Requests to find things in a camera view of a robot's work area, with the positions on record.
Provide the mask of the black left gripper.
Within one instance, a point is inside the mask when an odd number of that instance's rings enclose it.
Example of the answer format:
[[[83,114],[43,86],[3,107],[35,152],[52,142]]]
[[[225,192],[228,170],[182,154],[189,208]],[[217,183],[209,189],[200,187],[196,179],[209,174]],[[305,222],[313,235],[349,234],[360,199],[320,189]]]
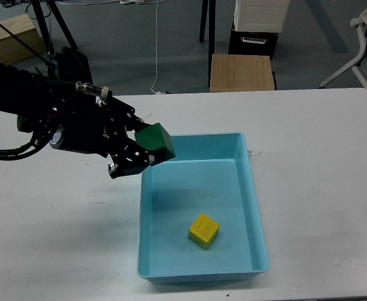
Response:
[[[65,105],[50,140],[52,148],[107,157],[112,179],[140,174],[154,162],[154,153],[129,140],[127,133],[150,126],[136,116],[135,108],[108,97],[106,106],[96,103]]]

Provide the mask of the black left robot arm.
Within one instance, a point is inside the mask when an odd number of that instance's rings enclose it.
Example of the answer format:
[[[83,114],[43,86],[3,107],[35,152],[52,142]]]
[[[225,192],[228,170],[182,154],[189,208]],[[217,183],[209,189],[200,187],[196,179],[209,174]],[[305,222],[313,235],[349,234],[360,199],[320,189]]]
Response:
[[[113,179],[139,174],[156,161],[153,150],[127,135],[148,124],[107,87],[52,80],[0,63],[0,112],[17,115],[18,130],[31,134],[22,146],[0,148],[0,161],[25,159],[51,145],[106,158]]]

